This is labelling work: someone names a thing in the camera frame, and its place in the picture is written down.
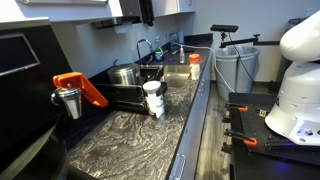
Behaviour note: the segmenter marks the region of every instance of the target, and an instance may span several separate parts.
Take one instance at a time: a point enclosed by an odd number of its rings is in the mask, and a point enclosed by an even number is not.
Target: cable
[[[232,40],[232,38],[231,38],[231,35],[230,35],[230,32],[229,32],[228,34],[229,34],[229,39],[230,39],[230,41],[233,42],[233,40]],[[255,85],[258,86],[258,87],[262,87],[262,86],[258,85],[258,84],[254,81],[254,79],[251,77],[251,75],[250,75],[250,73],[248,72],[246,66],[243,64],[243,61],[242,61],[242,59],[241,59],[241,56],[240,56],[240,53],[239,53],[238,49],[236,48],[236,46],[235,46],[234,44],[233,44],[233,47],[234,47],[234,49],[237,51],[237,53],[239,54],[237,61],[240,60],[242,66],[243,66],[243,68],[244,68],[244,70],[245,70],[246,73],[248,74],[249,78],[252,80],[253,84],[255,84]],[[270,91],[270,90],[269,90],[269,92],[272,93],[272,94],[277,95],[277,93],[275,93],[275,92],[273,92],[273,91]]]
[[[227,83],[227,81],[224,79],[224,77],[222,76],[222,74],[220,73],[220,71],[218,70],[217,68],[217,58],[216,58],[216,54],[214,52],[214,50],[212,48],[209,48],[209,47],[196,47],[196,46],[187,46],[187,45],[184,45],[184,44],[179,44],[179,43],[176,43],[176,42],[173,42],[171,41],[171,43],[173,44],[176,44],[176,45],[179,45],[179,46],[182,46],[182,47],[188,47],[188,48],[194,48],[194,49],[209,49],[211,52],[212,52],[212,56],[214,57],[214,66],[215,66],[215,69],[216,71],[218,72],[218,74],[220,75],[220,77],[222,78],[223,82],[225,83],[225,85],[230,89],[231,92],[235,92],[231,87],[230,85]]]

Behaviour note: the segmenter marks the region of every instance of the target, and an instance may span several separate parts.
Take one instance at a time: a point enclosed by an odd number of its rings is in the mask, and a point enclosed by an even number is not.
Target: wall
[[[319,0],[197,0],[191,34],[208,33],[213,24],[238,25],[232,39],[251,38],[261,34],[261,41],[280,40],[289,19],[305,17],[309,8],[320,9]],[[220,44],[220,33],[214,33],[215,49]],[[257,81],[275,80],[281,60],[278,46],[257,46],[261,50]]]
[[[166,35],[181,29],[180,20],[177,16],[160,17],[153,27],[133,24],[122,34],[117,34],[114,28],[97,30],[92,24],[55,23],[52,27],[72,70],[90,78],[111,67],[115,59],[119,59],[118,64],[135,62],[140,39],[148,39],[155,48],[155,38],[160,35],[161,43],[165,44]],[[140,44],[140,50],[142,57],[150,52],[147,44]]]

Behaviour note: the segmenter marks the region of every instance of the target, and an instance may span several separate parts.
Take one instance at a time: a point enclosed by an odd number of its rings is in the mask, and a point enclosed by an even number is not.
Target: sink
[[[149,79],[160,80],[167,83],[168,87],[180,88],[189,78],[189,64],[149,65],[140,67],[140,73],[144,82]]]
[[[166,65],[163,73],[164,81],[168,87],[180,88],[189,78],[189,64]]]
[[[149,80],[160,81],[163,76],[163,66],[162,65],[148,65],[140,67],[140,74],[142,82],[145,83]]]

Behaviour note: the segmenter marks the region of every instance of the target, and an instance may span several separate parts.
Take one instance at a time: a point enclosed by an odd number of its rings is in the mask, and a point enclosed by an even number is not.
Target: cabinet door
[[[25,4],[19,0],[0,1],[0,17],[9,20],[48,17],[51,22],[107,19],[122,16],[119,0],[108,4]]]
[[[154,17],[194,12],[196,0],[152,0]]]
[[[195,12],[196,0],[177,0],[178,13]]]
[[[160,17],[178,12],[176,0],[152,0],[154,17]]]

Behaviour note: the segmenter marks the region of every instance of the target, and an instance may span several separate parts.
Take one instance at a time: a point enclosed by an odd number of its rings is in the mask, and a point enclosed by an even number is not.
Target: gray trash can
[[[252,78],[255,76],[256,64],[260,50],[251,46],[236,46],[243,65]],[[252,79],[238,61],[238,52],[233,46],[216,51],[216,66],[228,85],[237,93],[250,93]],[[215,69],[217,91],[221,99],[229,101],[230,88],[227,87],[220,74]]]

